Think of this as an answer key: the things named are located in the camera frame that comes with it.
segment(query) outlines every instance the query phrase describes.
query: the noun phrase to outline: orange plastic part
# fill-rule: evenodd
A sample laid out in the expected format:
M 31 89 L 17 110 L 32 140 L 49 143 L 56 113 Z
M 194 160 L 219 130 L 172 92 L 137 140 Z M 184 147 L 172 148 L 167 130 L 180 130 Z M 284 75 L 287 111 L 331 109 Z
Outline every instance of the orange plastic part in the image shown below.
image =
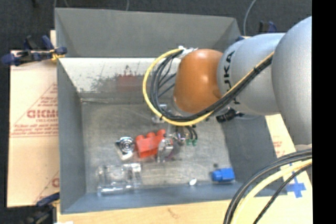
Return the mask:
M 165 129 L 154 132 L 149 132 L 146 138 L 143 135 L 138 135 L 135 138 L 135 146 L 140 158 L 146 158 L 156 155 L 158 152 L 159 143 L 164 139 Z
M 199 49 L 187 54 L 177 69 L 174 101 L 184 112 L 197 113 L 215 103 L 221 93 L 217 67 L 223 53 Z

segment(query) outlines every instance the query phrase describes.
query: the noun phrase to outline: blue plastic block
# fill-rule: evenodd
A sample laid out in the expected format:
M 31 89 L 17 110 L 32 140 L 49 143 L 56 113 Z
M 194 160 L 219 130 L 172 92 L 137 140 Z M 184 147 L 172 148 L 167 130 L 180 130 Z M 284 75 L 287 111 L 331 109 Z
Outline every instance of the blue plastic block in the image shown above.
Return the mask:
M 234 181 L 235 178 L 232 168 L 223 168 L 212 172 L 212 181 L 228 183 Z

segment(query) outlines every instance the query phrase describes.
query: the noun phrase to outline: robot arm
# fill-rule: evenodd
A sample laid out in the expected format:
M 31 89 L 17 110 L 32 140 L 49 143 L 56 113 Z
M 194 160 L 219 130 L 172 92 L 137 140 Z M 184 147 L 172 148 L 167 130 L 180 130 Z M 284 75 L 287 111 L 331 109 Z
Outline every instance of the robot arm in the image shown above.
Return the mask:
M 145 99 L 158 116 L 176 125 L 194 124 L 227 107 L 250 115 L 280 113 L 294 145 L 311 144 L 311 27 L 309 17 L 287 33 L 242 39 L 224 53 L 190 52 L 176 72 L 176 114 L 161 110 L 159 104 L 151 107 L 153 99 L 157 100 L 153 92 L 151 100 Z

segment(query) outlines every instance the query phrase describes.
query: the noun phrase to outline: transparent plastic part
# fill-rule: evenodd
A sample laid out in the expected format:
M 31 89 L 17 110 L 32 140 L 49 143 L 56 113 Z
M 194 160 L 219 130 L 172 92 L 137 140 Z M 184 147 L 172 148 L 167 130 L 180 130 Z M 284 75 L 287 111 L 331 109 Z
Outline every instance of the transparent plastic part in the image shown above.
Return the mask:
M 99 166 L 97 180 L 97 194 L 99 196 L 120 194 L 135 190 L 142 184 L 141 164 L 127 163 L 122 166 Z

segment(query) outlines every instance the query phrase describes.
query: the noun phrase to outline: red plastic part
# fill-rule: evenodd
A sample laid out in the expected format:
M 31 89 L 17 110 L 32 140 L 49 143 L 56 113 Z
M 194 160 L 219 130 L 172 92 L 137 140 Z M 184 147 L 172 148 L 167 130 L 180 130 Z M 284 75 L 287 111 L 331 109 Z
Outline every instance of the red plastic part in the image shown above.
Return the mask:
M 146 158 L 156 155 L 158 152 L 159 143 L 164 139 L 165 129 L 158 130 L 155 134 L 150 132 L 146 135 L 138 135 L 135 138 L 135 146 L 140 158 Z

